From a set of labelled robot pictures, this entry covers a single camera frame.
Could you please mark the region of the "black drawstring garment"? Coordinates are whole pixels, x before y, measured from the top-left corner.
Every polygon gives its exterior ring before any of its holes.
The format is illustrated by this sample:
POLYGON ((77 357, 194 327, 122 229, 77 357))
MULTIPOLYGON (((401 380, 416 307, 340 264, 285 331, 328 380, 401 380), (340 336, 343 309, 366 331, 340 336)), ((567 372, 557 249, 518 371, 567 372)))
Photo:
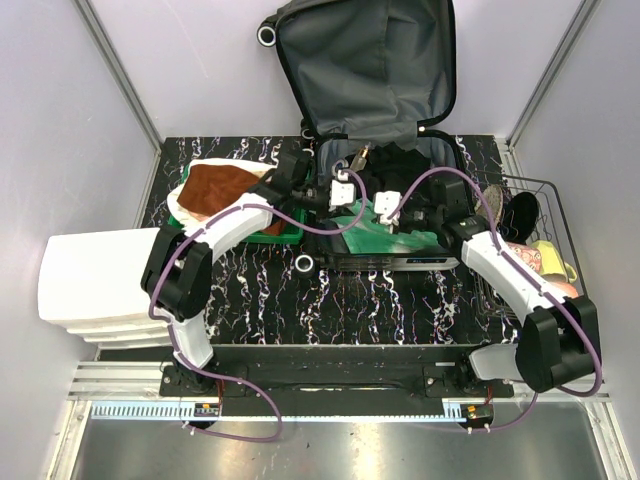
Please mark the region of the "black drawstring garment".
POLYGON ((390 143, 373 148, 358 175, 365 185, 367 199, 372 201, 379 192, 404 194, 415 179, 432 166, 432 160, 418 150, 404 150, 390 143))

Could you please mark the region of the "teal green garment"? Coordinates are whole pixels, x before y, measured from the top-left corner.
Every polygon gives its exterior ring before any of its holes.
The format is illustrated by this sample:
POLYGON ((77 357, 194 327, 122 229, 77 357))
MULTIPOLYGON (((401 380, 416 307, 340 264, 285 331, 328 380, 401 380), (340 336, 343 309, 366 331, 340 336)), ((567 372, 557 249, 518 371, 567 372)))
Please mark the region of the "teal green garment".
POLYGON ((441 252, 437 236, 433 232, 391 233, 376 222, 371 201, 366 202, 360 221, 340 235, 329 236, 336 243, 335 249, 350 254, 408 254, 422 251, 441 252))

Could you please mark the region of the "brown garment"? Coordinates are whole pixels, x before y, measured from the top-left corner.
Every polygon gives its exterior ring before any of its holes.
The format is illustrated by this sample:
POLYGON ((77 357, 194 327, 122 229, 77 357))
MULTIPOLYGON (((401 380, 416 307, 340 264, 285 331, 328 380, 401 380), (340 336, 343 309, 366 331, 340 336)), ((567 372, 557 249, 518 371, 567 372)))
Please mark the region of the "brown garment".
POLYGON ((184 227, 196 226, 231 206, 267 173, 235 165, 191 166, 177 194, 174 218, 184 227))

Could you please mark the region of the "white towel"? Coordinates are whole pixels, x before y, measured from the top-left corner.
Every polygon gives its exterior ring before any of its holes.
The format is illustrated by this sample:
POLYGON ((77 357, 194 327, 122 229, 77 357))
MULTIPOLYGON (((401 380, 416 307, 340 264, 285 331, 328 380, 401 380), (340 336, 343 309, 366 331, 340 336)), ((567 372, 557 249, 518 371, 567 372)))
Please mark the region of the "white towel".
POLYGON ((196 227, 235 203, 273 165, 248 160, 194 160, 186 179, 167 196, 171 217, 186 228, 196 227))

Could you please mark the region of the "space astronaut hard-shell suitcase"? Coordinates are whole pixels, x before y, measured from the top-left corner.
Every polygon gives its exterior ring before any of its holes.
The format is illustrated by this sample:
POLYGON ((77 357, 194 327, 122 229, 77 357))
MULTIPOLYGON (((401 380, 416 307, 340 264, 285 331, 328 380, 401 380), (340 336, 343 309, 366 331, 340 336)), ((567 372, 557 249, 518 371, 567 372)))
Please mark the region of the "space astronaut hard-shell suitcase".
MULTIPOLYGON (((460 178, 460 149, 439 128, 457 94, 451 2, 292 1, 261 22, 257 39, 277 52, 303 116, 301 132, 316 143, 319 180, 361 147, 390 143, 433 162, 404 193, 402 210, 436 207, 433 181, 460 178)), ((329 236, 340 235, 360 221, 367 201, 317 223, 329 236)), ((458 264, 440 244, 440 253, 350 254, 337 251, 329 236, 310 236, 306 250, 319 267, 335 271, 442 271, 458 264)))

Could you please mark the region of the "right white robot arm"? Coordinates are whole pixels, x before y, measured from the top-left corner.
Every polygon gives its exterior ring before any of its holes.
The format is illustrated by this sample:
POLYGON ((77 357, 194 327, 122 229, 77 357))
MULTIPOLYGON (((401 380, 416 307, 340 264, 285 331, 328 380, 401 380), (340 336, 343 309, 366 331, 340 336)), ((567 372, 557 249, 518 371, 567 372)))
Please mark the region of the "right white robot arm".
POLYGON ((600 390, 602 363, 591 330, 597 310, 591 300, 571 298, 535 273, 500 237, 490 215, 463 216, 439 206, 396 216, 402 230, 434 232, 443 248, 489 283, 521 324, 516 343, 468 354, 468 363, 453 374, 460 393, 476 396, 496 379, 524 383, 536 393, 558 389, 589 397, 600 390))

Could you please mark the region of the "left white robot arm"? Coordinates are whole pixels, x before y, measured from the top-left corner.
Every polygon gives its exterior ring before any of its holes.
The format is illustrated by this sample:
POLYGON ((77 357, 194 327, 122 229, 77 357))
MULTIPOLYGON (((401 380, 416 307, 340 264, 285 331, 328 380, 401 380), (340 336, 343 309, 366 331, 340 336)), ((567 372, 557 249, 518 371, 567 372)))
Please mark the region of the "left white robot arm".
POLYGON ((306 231, 310 228, 289 217, 292 209, 326 212, 335 207, 333 184, 278 189, 258 183, 220 212, 187 231, 161 227, 141 278, 149 296, 148 314, 166 323, 174 357, 185 368, 181 384, 196 396, 215 386, 216 372, 207 364, 213 347, 206 335, 205 307, 212 269, 219 258, 250 235, 282 219, 306 231))

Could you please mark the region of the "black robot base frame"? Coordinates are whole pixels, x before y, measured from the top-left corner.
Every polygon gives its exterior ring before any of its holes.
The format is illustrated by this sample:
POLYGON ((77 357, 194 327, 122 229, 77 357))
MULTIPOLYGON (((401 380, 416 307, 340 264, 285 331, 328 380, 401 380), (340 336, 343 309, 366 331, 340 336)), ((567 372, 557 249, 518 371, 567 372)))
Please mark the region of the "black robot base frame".
POLYGON ((436 400, 482 403, 511 399, 502 380, 471 378, 462 346, 217 346, 209 371, 222 386, 173 364, 164 368, 159 394, 165 398, 250 400, 279 411, 279 404, 422 405, 436 400))

